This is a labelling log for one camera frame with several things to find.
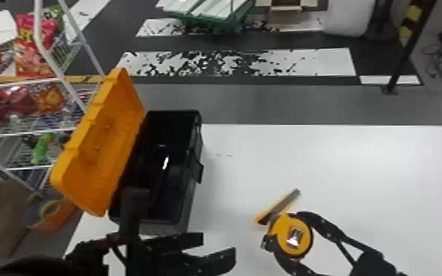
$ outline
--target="white table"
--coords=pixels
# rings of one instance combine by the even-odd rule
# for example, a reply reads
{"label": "white table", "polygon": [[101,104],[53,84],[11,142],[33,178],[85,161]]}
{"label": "white table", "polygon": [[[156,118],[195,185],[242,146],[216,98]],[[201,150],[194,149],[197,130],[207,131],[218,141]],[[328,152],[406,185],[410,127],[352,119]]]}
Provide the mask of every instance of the white table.
{"label": "white table", "polygon": [[[294,187],[302,195],[290,211],[321,214],[411,276],[442,275],[442,127],[204,125],[203,138],[189,230],[206,245],[192,253],[235,246],[230,275],[286,275],[259,248],[266,229],[253,219]],[[67,253],[116,230],[85,214]],[[304,262],[332,275],[351,269],[317,235]],[[106,263],[124,275],[112,254]]]}

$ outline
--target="floor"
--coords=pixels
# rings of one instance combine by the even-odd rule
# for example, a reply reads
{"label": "floor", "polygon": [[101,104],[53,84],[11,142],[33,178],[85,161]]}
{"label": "floor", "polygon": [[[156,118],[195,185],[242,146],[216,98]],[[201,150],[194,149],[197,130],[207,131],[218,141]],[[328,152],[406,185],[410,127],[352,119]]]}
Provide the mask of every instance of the floor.
{"label": "floor", "polygon": [[[159,11],[152,9],[144,15],[134,8],[132,2],[137,1],[120,1],[125,4],[117,9],[99,13],[84,30],[105,70],[113,68],[126,51],[171,50],[168,45],[157,42],[155,46],[142,44],[141,42],[152,40],[135,37],[145,18],[162,16]],[[153,5],[152,0],[148,0],[147,3]],[[14,9],[13,13],[27,12],[32,8],[32,5],[25,7],[19,3],[14,6],[11,7]],[[100,36],[103,30],[116,30],[121,26],[116,18],[120,18],[121,22],[133,24],[134,28],[112,32],[113,36],[106,37],[104,43],[104,38]],[[439,18],[442,18],[442,13],[434,13],[431,21],[437,23]],[[399,94],[395,96],[383,95],[379,87],[359,84],[300,85],[298,81],[290,82],[288,79],[270,85],[253,81],[235,81],[233,84],[212,84],[208,81],[203,84],[189,84],[173,81],[171,84],[160,84],[154,80],[135,79],[135,87],[148,109],[199,109],[204,123],[442,125],[442,81],[431,79],[424,73],[427,58],[419,51],[435,42],[434,34],[427,30],[412,56],[414,68],[424,86],[401,86],[398,89]],[[205,38],[192,39],[201,46],[201,40]],[[173,43],[180,40],[169,38],[168,41],[175,45]],[[220,48],[226,47],[222,46],[224,44],[221,39],[212,42],[212,45],[216,43]],[[13,258],[30,253],[61,256],[79,217],[80,214],[75,214],[64,229],[55,234],[29,234],[15,251]]]}

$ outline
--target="metal shelving rack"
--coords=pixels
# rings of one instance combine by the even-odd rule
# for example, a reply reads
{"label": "metal shelving rack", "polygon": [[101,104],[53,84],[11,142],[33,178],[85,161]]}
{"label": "metal shelving rack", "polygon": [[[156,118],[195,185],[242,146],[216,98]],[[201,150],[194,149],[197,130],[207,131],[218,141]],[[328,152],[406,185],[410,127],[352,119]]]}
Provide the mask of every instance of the metal shelving rack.
{"label": "metal shelving rack", "polygon": [[[42,164],[34,165],[31,163],[32,150],[22,143],[21,137],[27,134],[38,135],[75,129],[76,124],[86,111],[87,104],[101,85],[101,83],[98,83],[93,89],[82,92],[77,90],[65,78],[65,71],[81,48],[84,48],[87,52],[97,74],[102,79],[105,77],[102,67],[71,15],[65,0],[58,0],[58,2],[64,12],[65,30],[59,37],[55,37],[54,43],[49,49],[43,46],[41,37],[43,0],[35,0],[34,5],[35,24],[33,37],[35,44],[54,71],[55,77],[0,83],[0,88],[25,85],[29,87],[29,90],[36,91],[38,85],[57,82],[62,86],[62,91],[67,93],[67,97],[72,98],[75,103],[71,116],[66,118],[67,123],[68,120],[71,120],[72,124],[70,126],[62,124],[63,114],[61,112],[49,115],[30,115],[22,118],[15,125],[0,126],[0,153],[3,151],[3,157],[0,158],[0,174],[17,181],[32,191],[42,189],[45,186],[51,167],[60,154],[60,150],[50,147],[50,151],[46,154],[47,160]],[[2,150],[7,145],[10,145],[9,150]]]}

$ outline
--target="black pole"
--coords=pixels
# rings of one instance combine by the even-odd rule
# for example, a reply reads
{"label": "black pole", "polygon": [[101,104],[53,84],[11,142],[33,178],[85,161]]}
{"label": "black pole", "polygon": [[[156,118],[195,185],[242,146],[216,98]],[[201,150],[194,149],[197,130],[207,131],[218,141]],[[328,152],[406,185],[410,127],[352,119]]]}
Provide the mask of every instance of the black pole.
{"label": "black pole", "polygon": [[418,23],[415,24],[413,34],[411,35],[410,39],[407,41],[406,46],[402,51],[402,56],[399,59],[399,64],[396,66],[396,70],[394,70],[391,80],[385,87],[385,90],[383,91],[384,94],[389,94],[389,95],[396,94],[395,88],[397,80],[401,76],[402,69],[410,60],[411,53],[413,53],[413,50],[418,40],[420,39],[421,33],[423,32],[425,25],[427,25],[428,18],[432,14],[433,8],[437,4],[437,0],[424,0],[424,1],[426,1],[426,4],[423,6],[423,9],[421,9],[421,15],[418,20]]}

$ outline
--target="toolbox latch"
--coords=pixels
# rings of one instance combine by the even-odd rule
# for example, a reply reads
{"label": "toolbox latch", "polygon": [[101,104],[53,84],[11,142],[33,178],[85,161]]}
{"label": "toolbox latch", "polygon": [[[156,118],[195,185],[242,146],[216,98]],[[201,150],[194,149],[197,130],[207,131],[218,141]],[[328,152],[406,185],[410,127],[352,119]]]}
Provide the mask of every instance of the toolbox latch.
{"label": "toolbox latch", "polygon": [[190,168],[192,178],[194,178],[195,182],[202,183],[202,175],[204,174],[204,165],[202,165],[195,155],[194,151],[191,151],[190,154]]}

